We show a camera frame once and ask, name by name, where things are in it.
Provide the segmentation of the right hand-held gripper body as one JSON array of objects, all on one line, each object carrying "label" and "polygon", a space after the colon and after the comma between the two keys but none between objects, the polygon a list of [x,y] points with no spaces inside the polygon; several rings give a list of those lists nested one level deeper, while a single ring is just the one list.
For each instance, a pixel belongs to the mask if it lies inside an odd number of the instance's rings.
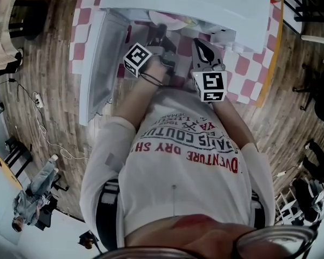
[{"label": "right hand-held gripper body", "polygon": [[227,72],[224,64],[193,63],[192,81],[202,102],[223,101],[227,94]]}]

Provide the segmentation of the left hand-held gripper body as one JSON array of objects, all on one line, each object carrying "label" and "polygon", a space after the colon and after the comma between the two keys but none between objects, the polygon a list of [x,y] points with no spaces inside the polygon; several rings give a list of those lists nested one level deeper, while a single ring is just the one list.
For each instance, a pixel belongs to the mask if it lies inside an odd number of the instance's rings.
[{"label": "left hand-held gripper body", "polygon": [[160,58],[169,75],[174,74],[178,55],[176,46],[168,38],[155,38],[145,46],[140,43],[134,44],[123,57],[124,67],[138,78],[141,72],[146,71],[147,63],[153,56]]}]

